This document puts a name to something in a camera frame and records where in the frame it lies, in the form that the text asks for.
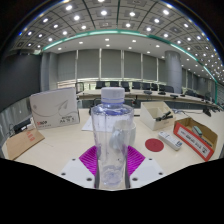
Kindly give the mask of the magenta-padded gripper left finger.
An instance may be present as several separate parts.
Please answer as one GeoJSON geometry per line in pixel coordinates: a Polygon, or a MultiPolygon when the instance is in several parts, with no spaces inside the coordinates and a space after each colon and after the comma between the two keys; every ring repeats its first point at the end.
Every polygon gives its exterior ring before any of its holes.
{"type": "Polygon", "coordinates": [[[97,149],[89,148],[80,157],[71,159],[60,171],[59,177],[84,188],[95,188],[97,149]]]}

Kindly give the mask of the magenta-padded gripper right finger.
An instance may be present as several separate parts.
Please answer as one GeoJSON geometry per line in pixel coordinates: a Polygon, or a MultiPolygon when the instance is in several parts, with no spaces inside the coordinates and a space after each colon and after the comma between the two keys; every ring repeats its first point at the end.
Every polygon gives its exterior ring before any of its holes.
{"type": "Polygon", "coordinates": [[[126,161],[126,184],[128,188],[140,188],[165,176],[165,172],[152,158],[143,156],[129,146],[126,161]]]}

